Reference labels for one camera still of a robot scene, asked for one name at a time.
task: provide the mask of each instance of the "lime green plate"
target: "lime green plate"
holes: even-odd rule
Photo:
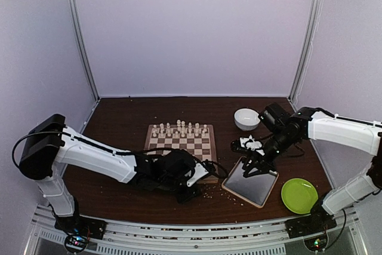
[[[289,179],[281,189],[285,206],[297,214],[307,214],[316,203],[318,194],[315,187],[304,179]]]

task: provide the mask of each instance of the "wooden table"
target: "wooden table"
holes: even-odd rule
[[[257,111],[266,105],[279,103],[292,112],[284,98],[123,98],[102,99],[94,112],[85,135],[120,149],[140,150],[144,146],[149,124],[160,122],[203,122],[215,130],[217,156],[228,170],[240,154],[230,150],[232,140],[248,133],[233,122],[235,110],[250,107]],[[252,132],[254,137],[268,134],[262,124]],[[319,196],[331,189],[325,172],[309,141],[300,158],[276,159],[279,179],[264,208],[256,208],[221,190],[220,183],[203,185],[204,194],[179,205],[175,196],[161,191],[142,191],[119,183],[107,176],[70,166],[64,175],[68,190],[79,201],[80,212],[88,216],[113,220],[166,224],[213,224],[251,222],[294,215],[282,203],[281,187],[294,177],[313,183]],[[287,153],[297,153],[291,148]]]

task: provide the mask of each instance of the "tablet screen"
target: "tablet screen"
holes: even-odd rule
[[[242,166],[243,163],[239,160],[229,177],[223,182],[222,187],[249,203],[262,207],[267,201],[279,175],[261,174],[245,178]]]

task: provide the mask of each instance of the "white wall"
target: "white wall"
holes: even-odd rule
[[[13,166],[13,144],[53,113],[79,129],[94,101],[67,0],[0,0],[0,7],[0,253],[14,255],[41,196]]]
[[[77,0],[101,96],[287,96],[311,0]]]
[[[333,113],[382,120],[382,0],[324,0],[313,52],[298,107],[320,106]],[[317,142],[336,186],[371,161],[366,153]],[[382,250],[382,196],[356,205],[370,254]]]

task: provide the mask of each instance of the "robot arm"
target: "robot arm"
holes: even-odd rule
[[[51,116],[20,139],[14,150],[26,139],[18,168],[37,182],[53,207],[56,227],[66,232],[81,233],[84,226],[92,226],[94,222],[84,222],[86,219],[79,215],[78,203],[58,174],[57,163],[86,168],[150,191],[174,192],[179,203],[200,194],[195,184],[199,179],[217,175],[212,162],[202,162],[185,150],[175,149],[162,156],[115,149],[77,133],[64,120],[62,115]]]
[[[323,109],[303,107],[290,115],[277,104],[265,108],[259,115],[263,124],[273,132],[264,145],[254,139],[243,139],[231,144],[232,150],[247,155],[244,162],[244,177],[275,171],[273,160],[291,145],[303,139],[327,140],[368,152],[373,155],[370,168],[365,168],[357,176],[339,188],[326,194],[311,210],[311,216],[304,222],[301,219],[289,220],[290,236],[306,235],[296,226],[310,225],[312,230],[321,231],[330,226],[332,215],[343,208],[358,202],[371,193],[382,189],[382,124],[357,119],[343,118]]]

